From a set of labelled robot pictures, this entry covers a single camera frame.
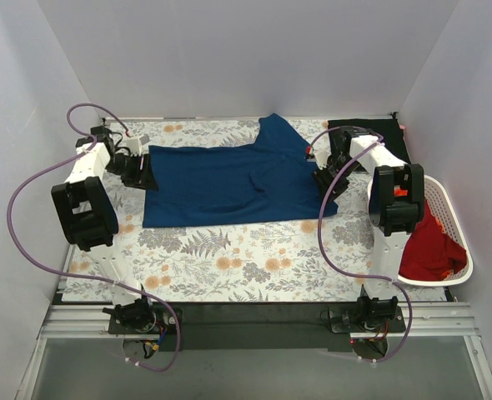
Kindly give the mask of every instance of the floral tablecloth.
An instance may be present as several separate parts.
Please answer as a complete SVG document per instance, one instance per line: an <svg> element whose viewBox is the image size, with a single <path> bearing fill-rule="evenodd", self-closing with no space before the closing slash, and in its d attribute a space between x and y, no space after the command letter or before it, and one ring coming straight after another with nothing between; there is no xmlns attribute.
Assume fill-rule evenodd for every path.
<svg viewBox="0 0 492 400"><path fill-rule="evenodd" d="M306 139L327 127L325 121L290 120ZM256 121L129 122L160 146L241 146L252 143ZM121 132L118 124L111 126ZM327 140L319 148L327 146ZM367 273L374 236L366 207L370 176L354 173L339 199L339 213L323 221L324 246L342 269ZM125 188L106 174L104 185L118 215L115 237L133 274L152 294L168 301L311 302L354 301L362 279L345 277L323 260L315 220L251 223L216 227L143 229L144 192ZM90 258L75 250L71 272L99 274ZM444 301L441 287L408 287L411 299ZM63 301L110 301L106 284L69 278Z"/></svg>

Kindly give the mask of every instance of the red fabric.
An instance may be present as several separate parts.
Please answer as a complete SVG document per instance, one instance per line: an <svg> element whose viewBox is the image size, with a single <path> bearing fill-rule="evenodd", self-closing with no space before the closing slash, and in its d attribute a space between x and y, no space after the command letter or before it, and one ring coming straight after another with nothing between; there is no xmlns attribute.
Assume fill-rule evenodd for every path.
<svg viewBox="0 0 492 400"><path fill-rule="evenodd" d="M417 281L443 281L464 268L466 251L443 233L428 202L424 206L424 219L405 245L399 274Z"/></svg>

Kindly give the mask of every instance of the white laundry basket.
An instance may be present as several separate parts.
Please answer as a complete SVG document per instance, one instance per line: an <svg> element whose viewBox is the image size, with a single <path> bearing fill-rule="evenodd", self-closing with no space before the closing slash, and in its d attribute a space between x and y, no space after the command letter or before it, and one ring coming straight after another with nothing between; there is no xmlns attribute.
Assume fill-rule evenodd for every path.
<svg viewBox="0 0 492 400"><path fill-rule="evenodd" d="M371 190L372 181L370 181L368 185L369 199ZM444 281L415 281L400 275L398 276L398 280L402 283L407 283L414 286L438 287L459 285L470 278L474 266L469 248L466 245L463 232L459 226L459 221L455 216L454 208L452 207L452 203L450 202L443 185L428 175L424 176L424 196L428 201L431 213L443 224L444 230L448 236L454 239L462 248L466 250L467 263L461 271L450 275Z"/></svg>

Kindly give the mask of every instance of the white wall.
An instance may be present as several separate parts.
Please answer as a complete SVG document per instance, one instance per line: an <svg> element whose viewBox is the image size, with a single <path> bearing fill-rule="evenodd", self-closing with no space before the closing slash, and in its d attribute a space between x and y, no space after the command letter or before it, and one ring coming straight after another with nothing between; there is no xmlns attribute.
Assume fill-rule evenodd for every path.
<svg viewBox="0 0 492 400"><path fill-rule="evenodd" d="M492 2L461 0L400 117L412 161L448 190L474 258L469 300L492 368Z"/></svg>
<svg viewBox="0 0 492 400"><path fill-rule="evenodd" d="M75 134L64 115L87 100L36 0L0 0L0 399L16 395L57 282L13 246L7 202L22 180L73 155ZM76 117L82 128L97 120L94 111ZM66 173L42 177L15 207L16 230L30 253L57 268L68 246L49 191Z"/></svg>
<svg viewBox="0 0 492 400"><path fill-rule="evenodd" d="M125 117L398 110L458 0L39 0Z"/></svg>

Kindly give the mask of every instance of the navy blue fabric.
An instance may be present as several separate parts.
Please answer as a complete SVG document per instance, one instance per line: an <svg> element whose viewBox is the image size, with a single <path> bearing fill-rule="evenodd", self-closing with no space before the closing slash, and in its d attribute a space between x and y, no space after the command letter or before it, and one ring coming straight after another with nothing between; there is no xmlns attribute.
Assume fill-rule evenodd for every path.
<svg viewBox="0 0 492 400"><path fill-rule="evenodd" d="M144 228L317 218L321 199L307 142L277 114L240 147L150 146L159 190L146 192ZM334 215L337 204L326 207Z"/></svg>

